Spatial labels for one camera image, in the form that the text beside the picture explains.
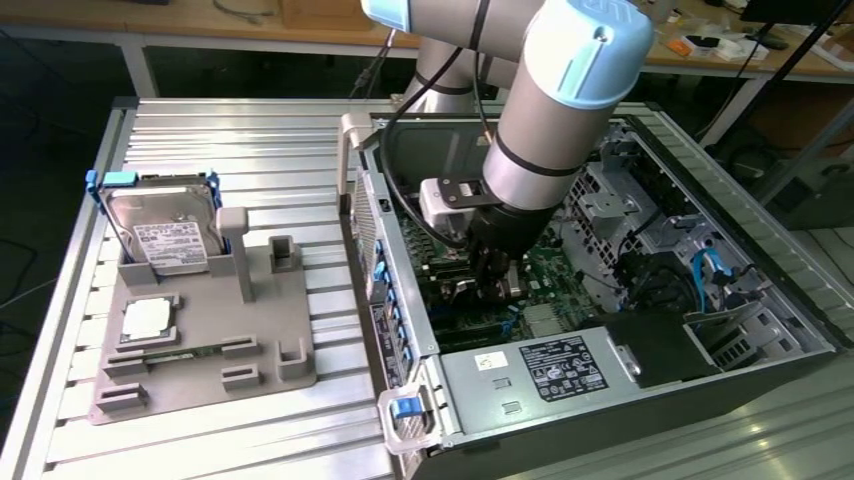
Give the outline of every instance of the computer monitor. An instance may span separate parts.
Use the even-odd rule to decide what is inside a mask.
[[[830,15],[838,2],[840,0],[750,0],[742,20],[814,25]]]

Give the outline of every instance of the floor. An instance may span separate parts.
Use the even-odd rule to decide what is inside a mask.
[[[151,48],[163,96],[346,97],[370,59]],[[414,61],[389,59],[374,97],[403,91]],[[729,83],[645,75],[630,100],[657,101],[692,132]],[[112,99],[132,96],[120,52],[107,45],[0,38],[0,305],[59,274],[83,177]],[[51,298],[48,284],[0,306],[0,429],[6,432]]]

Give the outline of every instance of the hard drive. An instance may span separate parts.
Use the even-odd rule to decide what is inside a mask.
[[[98,187],[98,200],[127,262],[148,262],[159,275],[178,275],[207,271],[207,258],[227,253],[216,230],[220,200],[214,173],[110,172]]]

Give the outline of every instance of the light blue joint cap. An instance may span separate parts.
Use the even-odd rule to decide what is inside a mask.
[[[402,32],[410,32],[410,0],[362,0],[371,20]]]
[[[136,172],[107,172],[104,174],[104,187],[132,187],[136,185]]]
[[[653,22],[626,0],[546,0],[529,25],[525,65],[551,98],[599,110],[629,94],[653,40]]]

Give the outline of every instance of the hard drive label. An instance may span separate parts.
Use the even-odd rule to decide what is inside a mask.
[[[154,268],[180,267],[207,262],[196,222],[134,225],[134,232]]]
[[[582,337],[519,348],[539,397],[547,402],[609,388]]]

